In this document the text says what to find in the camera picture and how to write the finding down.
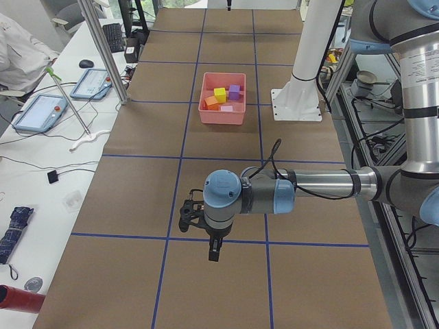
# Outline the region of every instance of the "pink bin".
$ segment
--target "pink bin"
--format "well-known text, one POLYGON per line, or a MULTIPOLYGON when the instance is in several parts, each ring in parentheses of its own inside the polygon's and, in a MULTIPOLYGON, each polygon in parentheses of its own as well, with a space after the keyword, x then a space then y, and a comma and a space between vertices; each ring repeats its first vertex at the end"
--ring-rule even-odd
POLYGON ((246 75, 243 73, 209 73, 206 72, 203 77, 201 89, 200 105, 198 106, 201 122, 217 123, 223 125, 242 125, 246 113, 246 75), (213 96, 214 88, 225 88, 226 93, 231 84, 240 86, 239 99, 236 101, 227 99, 222 106, 232 106, 232 112, 221 110, 207 110, 204 105, 204 99, 213 96))

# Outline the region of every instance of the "white table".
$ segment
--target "white table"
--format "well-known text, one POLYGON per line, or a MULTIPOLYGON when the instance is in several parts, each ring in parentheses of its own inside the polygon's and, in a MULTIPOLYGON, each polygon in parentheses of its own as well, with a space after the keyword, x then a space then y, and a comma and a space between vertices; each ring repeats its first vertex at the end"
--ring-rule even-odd
MULTIPOLYGON (((102 20, 102 24, 114 23, 115 20, 102 20)), ((114 53, 117 68, 121 73, 126 67, 123 52, 114 53)), ((76 82, 84 72, 78 66, 80 60, 88 59, 95 63, 95 68, 103 68, 104 64, 97 52, 87 25, 84 23, 65 47, 53 68, 55 74, 63 82, 76 82)), ((52 86, 54 81, 46 75, 37 89, 52 86)), ((69 94, 73 85, 65 86, 69 94)), ((60 95, 56 88, 41 91, 60 95)), ((74 101, 80 109, 86 102, 74 101)), ((119 99, 113 88, 101 101, 93 101, 98 115, 90 126, 92 132, 111 130, 117 116, 119 99)), ((96 112, 90 104, 80 111, 81 117, 88 124, 96 112)), ((61 124, 49 130, 48 135, 62 135, 69 138, 79 138, 83 133, 80 122, 73 116, 69 108, 61 120, 61 124)), ((14 141, 21 137, 9 127, 0 138, 0 143, 14 141)), ((99 161, 102 149, 108 135, 100 136, 92 143, 85 143, 73 153, 69 148, 74 143, 63 138, 49 138, 43 135, 33 136, 15 143, 0 145, 0 156, 7 156, 20 161, 26 161, 40 167, 59 167, 72 163, 99 161)), ((67 167, 59 169, 58 173, 74 169, 96 169, 96 164, 67 167)), ((88 171, 73 171, 60 176, 60 181, 49 184, 47 172, 26 164, 0 160, 0 238, 7 230, 10 215, 16 206, 35 208, 28 227, 24 230, 19 243, 16 245, 9 263, 19 272, 19 279, 13 281, 7 265, 0 266, 0 284, 6 284, 20 289, 24 288, 27 280, 34 276, 43 279, 43 287, 39 293, 46 294, 67 243, 71 229, 78 216, 79 208, 91 183, 93 173, 88 171), (67 206, 65 199, 73 196, 76 201, 67 206)), ((2 328, 26 329, 31 328, 37 315, 20 313, 11 310, 0 310, 2 328)))

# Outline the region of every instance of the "blue tablet device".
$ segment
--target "blue tablet device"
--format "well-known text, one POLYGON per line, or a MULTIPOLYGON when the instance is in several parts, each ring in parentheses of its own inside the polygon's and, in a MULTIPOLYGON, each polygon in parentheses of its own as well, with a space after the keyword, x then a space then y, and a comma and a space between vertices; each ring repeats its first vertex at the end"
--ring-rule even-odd
POLYGON ((111 87, 105 69, 87 69, 70 93, 74 99, 102 99, 111 87))
POLYGON ((26 132, 46 132, 67 108, 63 96, 41 94, 31 101, 12 126, 26 132))

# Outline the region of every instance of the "blue tape grid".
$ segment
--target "blue tape grid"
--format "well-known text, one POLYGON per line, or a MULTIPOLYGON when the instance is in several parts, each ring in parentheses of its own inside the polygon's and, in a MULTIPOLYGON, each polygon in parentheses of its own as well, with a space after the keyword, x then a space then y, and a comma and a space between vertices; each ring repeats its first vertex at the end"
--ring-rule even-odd
MULTIPOLYGON (((185 123, 185 132, 183 135, 182 140, 182 147, 180 151, 180 156, 142 156, 142 155, 118 155, 118 154, 103 154, 102 156, 105 157, 123 157, 123 158, 152 158, 152 159, 175 159, 179 160, 178 163, 178 172, 176 176, 176 183, 174 188, 174 196, 172 201, 172 207, 171 212, 169 214, 169 222, 168 222, 168 228, 167 228, 167 234, 166 236, 141 236, 141 235, 124 235, 124 234, 95 234, 95 233, 81 233, 81 232, 72 232, 72 236, 89 236, 89 237, 100 237, 100 238, 117 238, 117 239, 143 239, 143 240, 151 240, 151 241, 164 241, 165 242, 165 248, 163 251, 163 258, 162 258, 162 264, 161 264, 161 271, 160 271, 160 277, 158 280, 158 287, 156 292, 156 301, 154 305, 154 314, 151 322, 151 329, 155 328, 156 325, 156 318, 157 318, 157 312, 158 312, 158 305, 160 302, 160 296, 161 296, 161 287, 163 283, 163 276, 165 273, 165 263, 167 259, 167 249, 169 246, 170 241, 187 241, 187 242, 203 242, 206 243, 209 240, 208 239, 197 239, 197 238, 180 238, 180 237, 171 237, 171 224, 172 224, 172 215, 174 213, 175 205, 176 205, 176 195, 178 190, 178 183, 180 180, 180 172, 181 172, 181 166, 183 160, 225 160, 225 161, 252 161, 252 162, 263 162, 263 135, 262 135, 262 122, 261 122, 261 106, 271 106, 271 104, 263 104, 259 101, 259 78, 258 78, 258 65, 259 66, 288 66, 291 67, 292 65, 289 64, 258 64, 257 63, 257 42, 256 42, 256 35, 255 32, 255 24, 254 24, 254 11, 252 10, 252 32, 248 33, 234 33, 234 34, 248 34, 253 35, 253 45, 254 45, 254 64, 248 64, 248 63, 214 63, 214 62, 199 62, 200 59, 200 50, 202 45, 202 38, 203 35, 206 33, 225 33, 225 32, 205 32, 204 31, 204 24, 206 21, 206 10, 204 10, 204 17, 203 17, 203 23, 202 23, 202 30, 201 32, 182 32, 182 31, 165 31, 165 30, 157 30, 154 29, 155 32, 172 32, 172 33, 195 33, 200 34, 200 42, 198 45, 198 54, 197 54, 197 61, 196 62, 166 62, 166 61, 148 61, 148 60, 141 60, 139 63, 161 63, 161 64, 194 64, 195 70, 193 74, 193 82, 192 82, 192 89, 191 89, 191 97, 190 101, 140 101, 133 99, 133 102, 137 103, 181 103, 181 104, 187 104, 188 110, 187 110, 187 117, 186 117, 186 123, 185 123), (193 93, 195 90, 195 79, 196 74, 198 70, 199 64, 217 64, 217 65, 252 65, 254 66, 255 73, 256 73, 256 85, 257 85, 257 103, 248 103, 247 105, 253 105, 257 107, 258 110, 258 126, 259 126, 259 148, 261 153, 260 159, 238 159, 238 158, 203 158, 203 157, 184 157, 184 150, 185 150, 185 143, 186 143, 186 136, 187 136, 187 130, 189 126, 189 116, 191 112, 191 105, 192 104, 198 104, 197 101, 193 101, 193 93)), ((268 34, 268 35, 300 35, 300 33, 258 33, 258 35, 262 34, 268 34)), ((316 160, 277 160, 277 162, 286 162, 286 163, 318 163, 318 164, 333 164, 333 165, 344 165, 344 162, 338 162, 338 161, 316 161, 316 160)), ((349 244, 349 243, 305 243, 305 242, 287 242, 287 241, 270 241, 270 235, 269 235, 269 229, 268 229, 268 216, 264 215, 264 221, 265 221, 265 240, 264 241, 251 241, 251 240, 232 240, 232 239, 224 239, 224 243, 241 243, 241 244, 257 244, 257 245, 265 245, 265 253, 266 253, 266 259, 267 259, 267 277, 268 277, 268 298, 269 298, 269 306, 270 306, 270 329, 274 328, 274 315, 273 315, 273 301, 272 301, 272 274, 271 274, 271 264, 270 264, 270 246, 271 245, 295 245, 295 246, 310 246, 310 247, 353 247, 353 248, 369 248, 369 245, 367 244, 349 244)))

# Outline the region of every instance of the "toy block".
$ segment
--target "toy block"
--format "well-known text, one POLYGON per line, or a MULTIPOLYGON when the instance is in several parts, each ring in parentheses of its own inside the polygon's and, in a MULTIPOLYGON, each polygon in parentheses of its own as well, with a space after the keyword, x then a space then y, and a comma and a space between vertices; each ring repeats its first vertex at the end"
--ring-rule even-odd
POLYGON ((207 110, 219 110, 218 100, 215 96, 210 96, 204 99, 204 104, 206 105, 207 110))
POLYGON ((231 84, 228 87, 228 98, 232 101, 237 101, 239 99, 239 89, 240 87, 236 84, 231 84))
POLYGON ((222 112, 233 112, 233 106, 231 105, 223 105, 219 107, 221 109, 222 112))
POLYGON ((214 88, 213 94, 218 100, 218 103, 226 103, 226 89, 225 88, 214 88))

